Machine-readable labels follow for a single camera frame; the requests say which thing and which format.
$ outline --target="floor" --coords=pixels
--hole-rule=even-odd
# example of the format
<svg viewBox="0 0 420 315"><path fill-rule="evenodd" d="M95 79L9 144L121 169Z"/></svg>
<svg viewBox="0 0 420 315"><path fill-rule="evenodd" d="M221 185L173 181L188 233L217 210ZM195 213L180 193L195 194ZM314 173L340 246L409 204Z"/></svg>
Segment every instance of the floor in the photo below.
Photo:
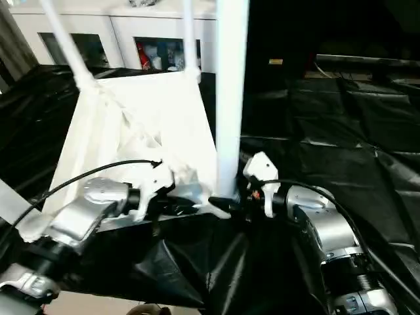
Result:
<svg viewBox="0 0 420 315"><path fill-rule="evenodd" d="M138 301L97 297L96 295L62 291L60 296L45 308L46 315L126 315ZM200 315L197 310L168 306L172 315Z"/></svg>

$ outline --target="white fabric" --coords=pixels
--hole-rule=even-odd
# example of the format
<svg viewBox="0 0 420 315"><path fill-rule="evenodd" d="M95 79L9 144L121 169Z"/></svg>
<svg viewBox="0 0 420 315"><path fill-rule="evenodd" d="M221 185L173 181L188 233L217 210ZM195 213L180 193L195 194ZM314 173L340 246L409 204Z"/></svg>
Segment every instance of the white fabric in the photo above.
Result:
<svg viewBox="0 0 420 315"><path fill-rule="evenodd" d="M207 201L216 185L216 150L193 77L159 73L96 85L81 87L51 188L114 161L162 159L175 174L175 195L198 202L203 212L229 217ZM145 164L122 165L100 176L141 186L150 171ZM43 212L53 215L72 201L84 181L51 196Z"/></svg>

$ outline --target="gray curtain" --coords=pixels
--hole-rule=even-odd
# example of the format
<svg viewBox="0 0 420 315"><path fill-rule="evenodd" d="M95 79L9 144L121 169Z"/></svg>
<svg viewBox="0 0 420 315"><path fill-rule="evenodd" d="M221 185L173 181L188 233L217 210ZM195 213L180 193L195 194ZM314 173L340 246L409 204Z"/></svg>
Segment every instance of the gray curtain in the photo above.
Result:
<svg viewBox="0 0 420 315"><path fill-rule="evenodd" d="M37 64L7 4L0 0L0 84L11 85Z"/></svg>

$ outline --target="black fabric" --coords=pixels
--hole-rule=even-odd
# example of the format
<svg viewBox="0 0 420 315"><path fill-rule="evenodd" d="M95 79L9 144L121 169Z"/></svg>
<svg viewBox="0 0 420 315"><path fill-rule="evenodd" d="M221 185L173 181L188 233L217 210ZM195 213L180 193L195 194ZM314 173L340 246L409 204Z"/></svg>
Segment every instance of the black fabric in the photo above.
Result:
<svg viewBox="0 0 420 315"><path fill-rule="evenodd" d="M420 296L420 89L342 79L280 86L245 96L241 158L264 151L280 178L330 190L376 255ZM200 89L214 136L214 75L204 73ZM69 69L56 66L38 67L0 96L0 178L25 198L48 188L77 96ZM281 219L153 222L99 234L64 286L206 314L321 313L303 281L317 270L303 268L293 246L295 233ZM417 312L378 271L400 313Z"/></svg>

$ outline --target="white bag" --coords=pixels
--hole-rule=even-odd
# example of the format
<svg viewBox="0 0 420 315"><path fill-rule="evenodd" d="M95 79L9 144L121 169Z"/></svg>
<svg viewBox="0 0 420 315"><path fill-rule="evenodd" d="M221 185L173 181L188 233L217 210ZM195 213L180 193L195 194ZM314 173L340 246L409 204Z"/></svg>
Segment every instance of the white bag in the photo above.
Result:
<svg viewBox="0 0 420 315"><path fill-rule="evenodd" d="M185 46L184 72L95 81L51 2L41 0L41 3L80 89L51 188L107 163L126 159L163 160L175 175L177 188L173 194L197 202L201 211L229 217L207 201L216 185L216 150L198 89L195 53L191 57L195 47ZM190 0L185 3L192 10ZM186 16L191 20L186 33L194 38L192 13ZM190 38L184 40L184 45L191 43L195 45ZM131 182L139 187L151 169L147 164L122 165L93 176ZM76 182L47 199L43 213L53 215L71 202L79 185Z"/></svg>

